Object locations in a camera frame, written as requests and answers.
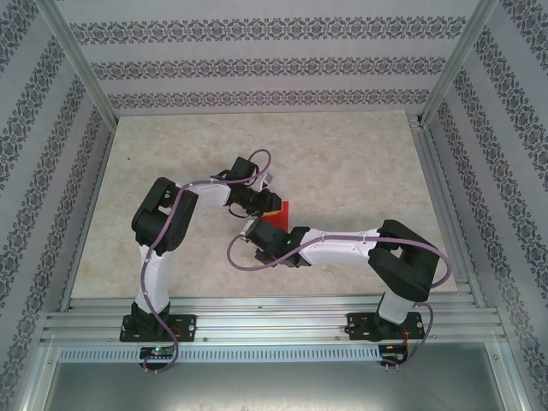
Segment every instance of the black bracket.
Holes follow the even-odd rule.
[[[149,362],[146,364],[146,369],[154,371],[164,368],[175,355],[175,347],[141,347],[139,351],[139,365],[145,368],[145,359],[156,360],[157,362]]]
[[[381,366],[394,366],[396,364],[403,364],[408,360],[408,345],[379,345],[378,351],[382,360]]]
[[[170,314],[169,304],[158,315],[171,328],[180,343],[194,341],[197,321],[195,315]],[[120,341],[123,343],[169,343],[172,339],[150,313],[145,313],[134,302],[131,306],[131,314],[123,317]]]
[[[421,340],[425,336],[425,326],[422,323],[420,313],[408,313],[405,321],[399,326],[394,325],[390,329],[383,328],[382,332],[375,320],[376,313],[350,313],[347,314],[347,326],[344,332],[352,341],[401,340],[404,330],[408,333],[408,340]]]

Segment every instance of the metal plate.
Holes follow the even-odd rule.
[[[133,315],[124,315],[122,328],[120,329],[120,341],[123,343],[152,343],[151,340],[140,334],[135,334],[135,318]],[[168,317],[168,326],[175,332],[180,343],[190,343],[194,341],[196,335],[196,316],[195,315],[175,315]],[[164,336],[155,342],[169,343],[170,335],[165,332]]]
[[[425,328],[420,313],[408,313],[400,330],[394,330],[381,336],[375,325],[375,313],[350,313],[346,316],[348,327],[344,329],[351,341],[382,341],[403,339],[403,330],[408,333],[409,340],[422,340]]]

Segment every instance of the beige floor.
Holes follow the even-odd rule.
[[[123,117],[74,286],[76,298],[134,297],[140,258],[131,218],[159,176],[189,182],[259,147],[272,152],[271,189],[290,203],[290,228],[361,231],[400,220],[444,249],[403,111]],[[257,157],[259,165],[262,159]],[[242,272],[226,260],[243,220],[226,208],[194,214],[176,251],[172,296],[379,293],[369,268],[343,265]],[[241,243],[235,259],[257,265]],[[437,277],[444,272],[439,264]],[[447,282],[440,291],[455,290]]]

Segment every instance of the metal extrusion bar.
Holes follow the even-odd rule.
[[[497,310],[477,308],[465,283],[458,289],[431,295],[435,315],[428,342],[504,341]],[[344,345],[355,344],[344,333],[346,315],[374,313],[379,300],[380,295],[175,299],[171,312],[198,316],[195,342],[189,345]],[[118,340],[130,304],[131,300],[73,301],[67,313],[48,315],[40,343],[60,347],[130,344]],[[428,311],[417,311],[427,324]]]
[[[63,347],[58,362],[63,364],[134,364],[142,360],[140,347]],[[326,361],[379,361],[377,345],[313,345],[215,347],[183,346],[177,362],[185,363],[281,363]],[[165,362],[150,359],[149,362]]]
[[[479,0],[478,4],[470,16],[467,25],[462,31],[461,37],[458,39],[455,48],[451,52],[447,63],[438,77],[438,81],[428,96],[422,112],[420,113],[420,125],[428,126],[436,115],[439,105],[445,97],[445,93],[449,89],[451,83],[456,77],[456,74],[461,69],[464,60],[468,53],[472,50],[474,42],[481,33],[481,30],[491,12],[495,9],[497,0]]]
[[[13,409],[20,411],[45,409],[61,350],[59,347],[38,347],[28,372],[28,381],[22,385],[24,389],[21,398]]]
[[[448,254],[453,262],[456,278],[465,277],[469,281],[472,295],[478,307],[485,307],[480,286],[474,272],[467,249],[464,247],[464,239],[450,200],[449,190],[443,178],[438,158],[432,145],[432,137],[429,131],[418,126],[418,121],[408,119],[409,128],[413,135],[420,165],[426,179],[426,185],[432,198],[432,206],[439,221],[439,228],[444,238]]]
[[[80,76],[110,131],[115,131],[118,124],[118,115],[101,87],[69,24],[65,21],[61,10],[59,10],[57,2],[55,0],[37,0],[36,5],[51,31],[55,34],[74,71]]]
[[[525,387],[515,366],[514,356],[507,342],[486,342],[491,368],[505,409],[531,411]]]

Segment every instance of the vented metal strip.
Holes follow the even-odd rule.
[[[139,347],[64,347],[59,363],[135,363]],[[327,362],[377,361],[378,345],[288,347],[181,347],[178,362]]]

